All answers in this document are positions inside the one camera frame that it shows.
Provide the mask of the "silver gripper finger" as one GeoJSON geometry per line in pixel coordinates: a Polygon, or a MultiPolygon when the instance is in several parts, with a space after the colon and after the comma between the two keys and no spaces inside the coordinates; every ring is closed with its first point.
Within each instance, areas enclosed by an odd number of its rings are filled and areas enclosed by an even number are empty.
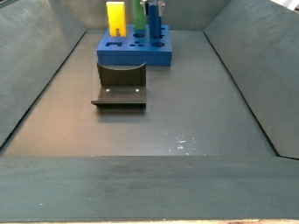
{"type": "Polygon", "coordinates": [[[159,16],[162,16],[165,14],[165,6],[166,6],[166,1],[165,0],[159,0],[158,1],[159,16]]]}
{"type": "Polygon", "coordinates": [[[149,15],[149,0],[141,0],[141,5],[143,7],[145,15],[149,15]]]}

